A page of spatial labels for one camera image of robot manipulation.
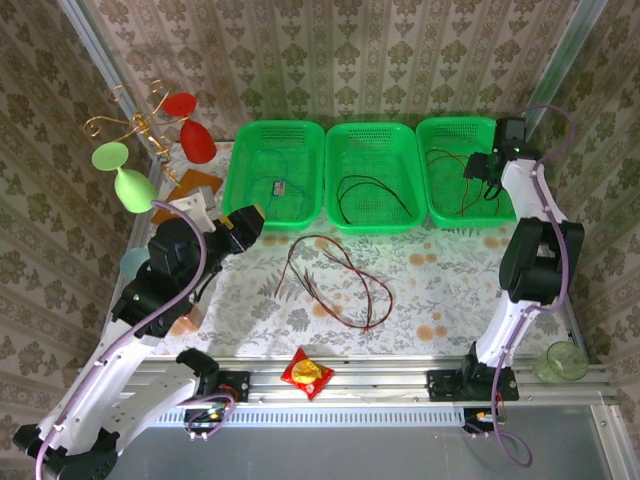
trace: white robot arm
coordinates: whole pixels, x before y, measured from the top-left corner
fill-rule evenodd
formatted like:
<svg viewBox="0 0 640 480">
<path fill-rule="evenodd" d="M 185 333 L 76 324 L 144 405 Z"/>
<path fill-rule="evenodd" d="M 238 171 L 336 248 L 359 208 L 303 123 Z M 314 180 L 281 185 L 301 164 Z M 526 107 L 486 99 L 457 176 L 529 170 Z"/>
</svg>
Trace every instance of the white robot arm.
<svg viewBox="0 0 640 480">
<path fill-rule="evenodd" d="M 256 207 L 212 222 L 201 194 L 157 206 L 181 213 L 162 223 L 149 242 L 150 260 L 129 283 L 100 343 L 60 403 L 38 425 L 24 425 L 14 443 L 60 480 L 104 479 L 118 456 L 149 424 L 187 399 L 218 393 L 221 384 L 248 383 L 247 372 L 220 372 L 195 349 L 144 390 L 114 407 L 140 363 L 193 308 L 189 296 L 222 270 L 230 254 L 244 252 L 260 235 L 264 217 Z M 200 415 L 201 407 L 194 407 Z M 206 433 L 207 425 L 202 429 Z"/>
<path fill-rule="evenodd" d="M 544 195 L 550 203 L 550 210 L 547 211 L 540 202 L 531 181 L 531 174 L 533 172 L 534 165 L 535 162 L 532 160 L 518 159 L 508 162 L 504 167 L 501 183 L 511 198 L 511 203 L 513 204 L 516 217 L 518 219 L 534 218 L 543 222 L 549 222 L 549 213 L 551 213 L 556 222 L 562 223 L 566 221 L 567 217 L 560 212 L 558 206 L 552 200 L 551 192 L 549 191 L 547 182 L 544 179 L 543 165 L 538 167 L 536 174 L 538 176 L 538 181 L 542 186 Z M 549 255 L 548 251 L 540 253 Z M 507 340 L 514 332 L 517 319 L 519 319 L 522 313 L 532 305 L 539 306 L 540 304 L 541 303 L 539 301 L 531 300 L 513 302 L 509 298 L 509 292 L 503 290 L 502 296 L 500 297 L 500 304 L 493 315 L 489 328 L 485 331 L 482 337 L 480 337 L 476 345 L 478 361 L 489 367 L 495 368 L 498 364 L 500 354 L 502 353 L 502 348 L 507 344 Z M 522 337 L 537 315 L 537 310 L 528 314 L 526 323 L 520 329 L 513 347 L 507 353 L 507 358 L 504 362 L 505 367 L 511 366 L 514 350 L 520 344 Z"/>
<path fill-rule="evenodd" d="M 518 219 L 500 264 L 502 296 L 488 329 L 473 343 L 461 368 L 427 372 L 432 401 L 493 401 L 496 375 L 502 398 L 518 399 L 510 368 L 513 353 L 539 307 L 558 301 L 563 277 L 568 287 L 582 247 L 584 229 L 568 222 L 553 201 L 544 166 L 537 162 L 540 155 L 526 145 L 524 119 L 503 118 L 496 124 L 493 153 L 472 155 L 464 175 L 481 179 L 498 193 L 506 190 Z"/>
</svg>

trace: red snack bag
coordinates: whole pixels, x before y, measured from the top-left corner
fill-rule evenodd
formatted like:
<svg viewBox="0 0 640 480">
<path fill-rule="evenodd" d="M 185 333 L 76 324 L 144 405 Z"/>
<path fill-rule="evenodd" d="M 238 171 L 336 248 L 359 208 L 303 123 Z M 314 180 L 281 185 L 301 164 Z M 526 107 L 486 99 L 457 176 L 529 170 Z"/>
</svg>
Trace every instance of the red snack bag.
<svg viewBox="0 0 640 480">
<path fill-rule="evenodd" d="M 309 400 L 313 400 L 332 376 L 332 369 L 309 360 L 304 350 L 298 348 L 280 379 L 295 385 L 307 394 Z"/>
</svg>

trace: green basket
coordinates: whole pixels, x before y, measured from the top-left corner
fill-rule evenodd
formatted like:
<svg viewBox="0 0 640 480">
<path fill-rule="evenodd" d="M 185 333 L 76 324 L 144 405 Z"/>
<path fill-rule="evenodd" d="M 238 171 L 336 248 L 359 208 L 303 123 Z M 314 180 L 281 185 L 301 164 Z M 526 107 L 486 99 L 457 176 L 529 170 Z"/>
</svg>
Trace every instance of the green basket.
<svg viewBox="0 0 640 480">
<path fill-rule="evenodd" d="M 409 127 L 345 123 L 329 130 L 326 143 L 327 216 L 342 232 L 398 234 L 424 221 L 427 204 L 422 169 L 415 134 Z M 361 182 L 369 183 L 355 186 Z M 398 196 L 408 213 L 393 193 L 372 185 L 380 182 Z M 341 202 L 338 195 L 344 195 Z"/>
<path fill-rule="evenodd" d="M 498 200 L 486 201 L 487 186 L 480 180 L 469 180 L 462 174 L 464 167 L 447 157 L 446 150 L 460 158 L 466 166 L 467 158 L 475 152 L 491 153 L 496 121 L 486 117 L 434 117 L 423 120 L 416 129 L 418 149 L 423 165 L 427 203 L 434 223 L 440 228 L 494 228 L 516 220 L 509 195 L 501 192 Z"/>
<path fill-rule="evenodd" d="M 228 215 L 260 205 L 269 230 L 304 230 L 322 209 L 324 130 L 313 122 L 260 120 L 240 129 L 222 200 Z"/>
</svg>

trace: green wine glass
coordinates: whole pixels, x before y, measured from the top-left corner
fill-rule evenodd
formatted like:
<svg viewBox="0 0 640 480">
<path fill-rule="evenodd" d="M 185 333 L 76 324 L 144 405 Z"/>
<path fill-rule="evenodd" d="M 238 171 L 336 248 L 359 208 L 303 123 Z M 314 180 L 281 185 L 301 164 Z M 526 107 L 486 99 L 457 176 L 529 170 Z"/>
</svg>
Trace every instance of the green wine glass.
<svg viewBox="0 0 640 480">
<path fill-rule="evenodd" d="M 158 198 L 158 191 L 140 172 L 122 168 L 128 158 L 129 149 L 125 144 L 108 142 L 96 148 L 91 163 L 103 172 L 116 170 L 116 195 L 131 213 L 144 213 L 151 210 L 151 201 Z"/>
</svg>

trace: green glass cup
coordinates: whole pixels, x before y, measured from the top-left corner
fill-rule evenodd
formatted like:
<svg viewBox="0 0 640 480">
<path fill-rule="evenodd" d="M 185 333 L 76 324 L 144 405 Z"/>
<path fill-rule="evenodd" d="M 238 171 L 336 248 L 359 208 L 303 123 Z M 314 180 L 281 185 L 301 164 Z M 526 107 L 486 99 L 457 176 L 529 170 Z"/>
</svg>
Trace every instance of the green glass cup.
<svg viewBox="0 0 640 480">
<path fill-rule="evenodd" d="M 116 195 L 131 213 L 144 213 L 151 210 L 151 201 L 158 198 L 158 191 L 145 175 L 122 168 L 128 158 L 129 149 L 125 144 L 108 142 L 96 148 L 91 162 L 103 172 L 116 170 Z"/>
<path fill-rule="evenodd" d="M 533 373 L 543 382 L 576 382 L 587 374 L 586 354 L 571 342 L 556 342 L 536 360 Z"/>
</svg>

